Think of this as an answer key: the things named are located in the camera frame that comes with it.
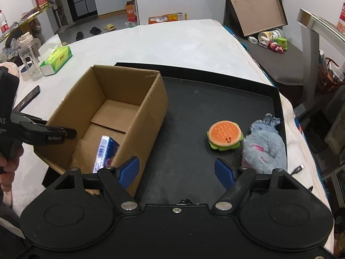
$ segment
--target small blue and white box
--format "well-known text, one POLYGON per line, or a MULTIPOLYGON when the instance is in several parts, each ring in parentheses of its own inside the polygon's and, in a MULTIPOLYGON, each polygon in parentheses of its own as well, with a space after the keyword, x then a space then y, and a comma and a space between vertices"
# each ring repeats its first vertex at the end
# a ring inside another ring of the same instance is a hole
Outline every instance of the small blue and white box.
POLYGON ((109 136, 103 135, 99 142, 96 160, 94 162, 94 171, 97 171, 103 167, 108 167, 113 161, 116 151, 119 148, 119 144, 109 136))

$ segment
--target smartphone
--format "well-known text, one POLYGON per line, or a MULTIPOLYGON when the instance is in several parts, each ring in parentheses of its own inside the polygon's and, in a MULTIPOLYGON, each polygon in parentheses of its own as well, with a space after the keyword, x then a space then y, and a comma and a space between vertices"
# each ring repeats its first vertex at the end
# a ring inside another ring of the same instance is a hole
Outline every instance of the smartphone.
POLYGON ((14 111, 22 111, 39 93, 41 92, 40 86, 35 87, 19 104, 14 107, 14 111))

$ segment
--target cable connector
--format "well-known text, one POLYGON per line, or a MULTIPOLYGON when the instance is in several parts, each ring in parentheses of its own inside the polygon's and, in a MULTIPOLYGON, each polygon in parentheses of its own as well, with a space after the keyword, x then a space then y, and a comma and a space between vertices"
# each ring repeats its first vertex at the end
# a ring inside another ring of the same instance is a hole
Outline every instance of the cable connector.
POLYGON ((290 175, 294 175, 296 173, 299 173, 302 169, 304 169, 303 164, 301 164, 299 167, 295 168, 294 171, 292 171, 290 175))

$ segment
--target human hand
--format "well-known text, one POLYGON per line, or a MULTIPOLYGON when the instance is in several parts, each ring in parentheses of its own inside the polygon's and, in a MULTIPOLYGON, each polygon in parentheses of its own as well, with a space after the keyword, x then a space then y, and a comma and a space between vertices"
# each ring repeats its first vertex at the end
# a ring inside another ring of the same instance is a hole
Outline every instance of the human hand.
POLYGON ((16 156, 14 159, 7 161, 3 156, 0 156, 0 167, 5 171, 0 174, 1 189, 4 192, 9 192, 12 189, 12 182, 14 180, 14 172, 17 170, 19 165, 19 158, 24 153, 23 146, 17 149, 16 156))

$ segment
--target clear plastic jug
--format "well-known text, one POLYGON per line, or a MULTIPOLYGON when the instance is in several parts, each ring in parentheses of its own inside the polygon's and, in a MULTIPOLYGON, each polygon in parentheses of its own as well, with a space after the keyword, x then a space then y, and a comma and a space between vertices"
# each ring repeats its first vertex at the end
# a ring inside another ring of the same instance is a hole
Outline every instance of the clear plastic jug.
POLYGON ((26 69, 30 72, 31 78, 35 81, 43 77, 43 73, 40 69, 40 54, 38 49, 42 46, 41 41, 38 38, 33 38, 32 35, 27 32, 23 36, 19 37, 19 56, 23 61, 26 69), (28 62, 32 61, 32 66, 29 67, 28 62))

